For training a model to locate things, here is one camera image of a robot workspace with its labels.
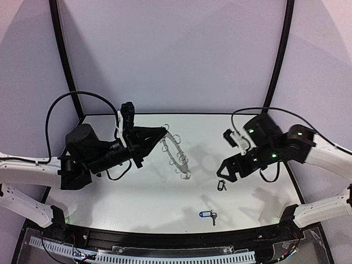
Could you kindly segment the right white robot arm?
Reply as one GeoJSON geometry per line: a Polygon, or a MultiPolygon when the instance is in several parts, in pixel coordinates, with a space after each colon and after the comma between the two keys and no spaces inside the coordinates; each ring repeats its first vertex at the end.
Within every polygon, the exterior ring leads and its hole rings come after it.
{"type": "MultiPolygon", "coordinates": [[[[225,159],[217,177],[229,182],[262,172],[270,164],[296,161],[323,168],[345,179],[351,179],[351,151],[340,147],[317,132],[312,125],[295,124],[284,133],[273,119],[261,113],[238,129],[226,130],[224,139],[240,152],[225,159]]],[[[340,196],[285,208],[280,224],[298,229],[313,223],[351,214],[351,187],[340,196]]]]}

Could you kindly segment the blue tag key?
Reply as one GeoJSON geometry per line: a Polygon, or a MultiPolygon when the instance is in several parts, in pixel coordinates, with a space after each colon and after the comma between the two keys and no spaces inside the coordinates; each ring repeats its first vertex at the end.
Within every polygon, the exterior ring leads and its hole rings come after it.
{"type": "Polygon", "coordinates": [[[212,225],[215,226],[216,225],[216,218],[217,218],[217,214],[215,212],[213,212],[212,210],[209,211],[201,211],[199,213],[199,216],[201,218],[211,218],[212,219],[212,225]]]}

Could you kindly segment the metal ring disc with keyrings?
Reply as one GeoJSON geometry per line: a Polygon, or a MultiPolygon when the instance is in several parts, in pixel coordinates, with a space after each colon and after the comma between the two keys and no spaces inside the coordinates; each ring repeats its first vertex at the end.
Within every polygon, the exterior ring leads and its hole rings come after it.
{"type": "Polygon", "coordinates": [[[162,152],[168,155],[169,165],[175,167],[175,173],[178,174],[182,180],[189,180],[191,178],[191,171],[188,165],[189,159],[185,151],[180,147],[182,143],[180,135],[170,133],[169,124],[163,124],[161,127],[166,129],[166,134],[160,140],[162,152]]]}

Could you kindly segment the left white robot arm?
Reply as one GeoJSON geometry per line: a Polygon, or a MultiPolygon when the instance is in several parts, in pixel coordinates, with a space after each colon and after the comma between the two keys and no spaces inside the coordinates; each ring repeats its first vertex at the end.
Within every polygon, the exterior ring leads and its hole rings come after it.
{"type": "Polygon", "coordinates": [[[40,203],[17,191],[14,184],[42,185],[59,190],[80,190],[100,174],[128,161],[137,168],[167,134],[163,127],[128,128],[123,137],[102,141],[90,124],[80,124],[65,137],[68,155],[48,161],[26,162],[1,154],[1,206],[36,223],[43,229],[65,230],[62,209],[40,203]]]}

